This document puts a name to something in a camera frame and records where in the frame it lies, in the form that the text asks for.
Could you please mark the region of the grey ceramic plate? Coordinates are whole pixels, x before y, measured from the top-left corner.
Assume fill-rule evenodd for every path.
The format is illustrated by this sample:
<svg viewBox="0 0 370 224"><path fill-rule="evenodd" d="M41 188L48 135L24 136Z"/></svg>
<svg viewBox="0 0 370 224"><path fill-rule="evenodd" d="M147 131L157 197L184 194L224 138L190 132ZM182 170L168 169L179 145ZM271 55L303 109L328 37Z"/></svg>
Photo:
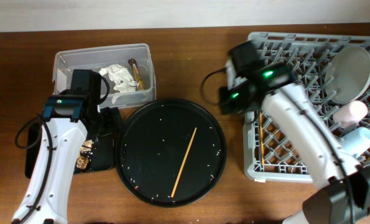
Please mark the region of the grey ceramic plate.
<svg viewBox="0 0 370 224"><path fill-rule="evenodd" d="M341 50L331 61L324 78L331 101L345 104L359 98L370 85L370 54L359 46Z"/></svg>

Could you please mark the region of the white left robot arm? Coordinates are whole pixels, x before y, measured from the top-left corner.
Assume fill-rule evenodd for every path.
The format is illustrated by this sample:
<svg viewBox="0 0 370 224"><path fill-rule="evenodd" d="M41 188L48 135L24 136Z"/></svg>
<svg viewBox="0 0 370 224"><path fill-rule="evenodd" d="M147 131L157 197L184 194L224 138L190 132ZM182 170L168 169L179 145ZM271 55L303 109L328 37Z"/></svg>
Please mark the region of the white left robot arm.
<svg viewBox="0 0 370 224"><path fill-rule="evenodd" d="M122 127L118 108L99 108L107 97L107 79L92 70L74 70L68 89L50 96L42 112L28 121L39 123L32 147L38 155L23 201L13 223L67 223L68 196L77 159L87 140L94 154L89 162L114 164L114 139Z"/></svg>

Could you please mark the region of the round black serving tray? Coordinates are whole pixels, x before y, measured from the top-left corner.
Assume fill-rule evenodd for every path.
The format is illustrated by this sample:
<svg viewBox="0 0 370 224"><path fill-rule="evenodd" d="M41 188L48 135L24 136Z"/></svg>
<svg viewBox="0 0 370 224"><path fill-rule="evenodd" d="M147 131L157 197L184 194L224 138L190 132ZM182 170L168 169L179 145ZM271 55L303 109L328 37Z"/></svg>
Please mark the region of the round black serving tray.
<svg viewBox="0 0 370 224"><path fill-rule="evenodd" d="M183 99L156 100L139 108L124 123L115 150L123 184L138 199L159 207L181 207L204 197L221 177L227 156L225 136L214 116Z"/></svg>

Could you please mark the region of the blue cup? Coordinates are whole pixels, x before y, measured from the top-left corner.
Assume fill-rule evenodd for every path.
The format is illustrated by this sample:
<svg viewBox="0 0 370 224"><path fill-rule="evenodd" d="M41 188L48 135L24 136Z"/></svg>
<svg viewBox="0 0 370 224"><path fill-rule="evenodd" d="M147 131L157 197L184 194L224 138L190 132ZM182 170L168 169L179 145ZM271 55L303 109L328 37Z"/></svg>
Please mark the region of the blue cup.
<svg viewBox="0 0 370 224"><path fill-rule="evenodd" d="M357 158L370 148L370 130L359 127L343 136L340 144L345 153Z"/></svg>

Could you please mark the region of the pink cup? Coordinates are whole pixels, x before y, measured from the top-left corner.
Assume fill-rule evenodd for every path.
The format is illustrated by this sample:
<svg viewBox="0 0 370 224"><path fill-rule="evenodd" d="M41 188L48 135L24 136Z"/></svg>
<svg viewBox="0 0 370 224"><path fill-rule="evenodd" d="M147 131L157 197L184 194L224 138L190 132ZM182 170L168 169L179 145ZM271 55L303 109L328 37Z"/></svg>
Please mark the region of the pink cup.
<svg viewBox="0 0 370 224"><path fill-rule="evenodd" d="M340 127L347 127L360 122L368 113L368 107L362 101L354 100L342 106L334 115L333 121L341 123Z"/></svg>

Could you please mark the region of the food scraps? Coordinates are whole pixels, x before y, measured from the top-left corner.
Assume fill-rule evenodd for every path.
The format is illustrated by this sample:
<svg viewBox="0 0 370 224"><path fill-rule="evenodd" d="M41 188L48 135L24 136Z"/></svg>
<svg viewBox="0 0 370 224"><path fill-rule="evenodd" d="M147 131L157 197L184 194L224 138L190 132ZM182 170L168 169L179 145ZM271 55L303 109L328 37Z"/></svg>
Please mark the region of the food scraps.
<svg viewBox="0 0 370 224"><path fill-rule="evenodd" d="M79 155L76 160L76 168L85 170L90 163L90 155L92 154L94 141L89 139L86 140L80 148Z"/></svg>

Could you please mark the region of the wooden chopstick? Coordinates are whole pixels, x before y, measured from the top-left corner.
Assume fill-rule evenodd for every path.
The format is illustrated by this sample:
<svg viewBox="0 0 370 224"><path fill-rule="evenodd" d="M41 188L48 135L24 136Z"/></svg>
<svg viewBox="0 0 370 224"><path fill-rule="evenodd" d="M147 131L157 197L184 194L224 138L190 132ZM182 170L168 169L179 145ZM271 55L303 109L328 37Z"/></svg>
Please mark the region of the wooden chopstick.
<svg viewBox="0 0 370 224"><path fill-rule="evenodd" d="M190 141L189 141L189 143L188 143L187 150L186 150L185 155L184 155L184 157L183 157L183 160L182 160L182 163L181 163L180 169L179 169L178 174L177 174L177 178L176 178L176 180L175 180L175 183L174 183L174 186L173 186L172 192L171 192L171 194L170 194L170 197L171 197L171 198L174 198L174 196L175 196L175 193L176 193L176 190L177 190L177 187L178 187L178 183L179 183L180 178L181 178L181 176L182 176L183 168L184 168L185 163L186 163L186 161L187 161L187 157L188 157L188 154L189 154L189 152L190 152L190 148L191 148L191 146L192 146L192 144L193 144L193 140L194 140L194 137L195 137L195 135L196 135L196 132L197 132L197 127L195 127L195 129L193 130L193 134L192 134L192 136L191 136L191 138L190 138Z"/></svg>
<svg viewBox="0 0 370 224"><path fill-rule="evenodd" d="M260 157L261 157L261 167L264 167L264 143L263 143L263 120L262 120L262 112L259 111L258 117L258 124L259 124L259 143L260 143Z"/></svg>

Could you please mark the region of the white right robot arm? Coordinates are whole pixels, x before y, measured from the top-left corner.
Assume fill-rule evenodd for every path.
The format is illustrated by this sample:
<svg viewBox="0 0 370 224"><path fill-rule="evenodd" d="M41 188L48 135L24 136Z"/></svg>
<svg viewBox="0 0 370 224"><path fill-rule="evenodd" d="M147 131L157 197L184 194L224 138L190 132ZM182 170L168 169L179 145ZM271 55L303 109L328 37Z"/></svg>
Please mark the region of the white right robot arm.
<svg viewBox="0 0 370 224"><path fill-rule="evenodd" d="M245 81L219 89L221 113L266 112L289 138L317 188L301 211L282 223L355 223L370 215L370 167L343 152L290 65L266 65L247 41L228 52L223 71Z"/></svg>

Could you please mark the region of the gold coffee sachet wrapper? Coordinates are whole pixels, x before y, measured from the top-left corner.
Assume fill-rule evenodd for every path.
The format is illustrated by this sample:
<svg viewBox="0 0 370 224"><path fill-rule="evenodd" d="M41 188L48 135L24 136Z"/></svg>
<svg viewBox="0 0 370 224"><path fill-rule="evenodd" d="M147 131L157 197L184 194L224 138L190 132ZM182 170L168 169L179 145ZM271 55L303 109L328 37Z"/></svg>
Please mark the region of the gold coffee sachet wrapper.
<svg viewBox="0 0 370 224"><path fill-rule="evenodd" d="M137 65L136 60L133 59L133 58L130 58L128 60L128 63L129 63L129 65L132 68L132 72L133 72L135 81L137 82L137 89L138 90L145 90L145 84L144 84L144 82L143 82L143 80L142 80L142 78L140 76L139 68L138 68L138 65Z"/></svg>

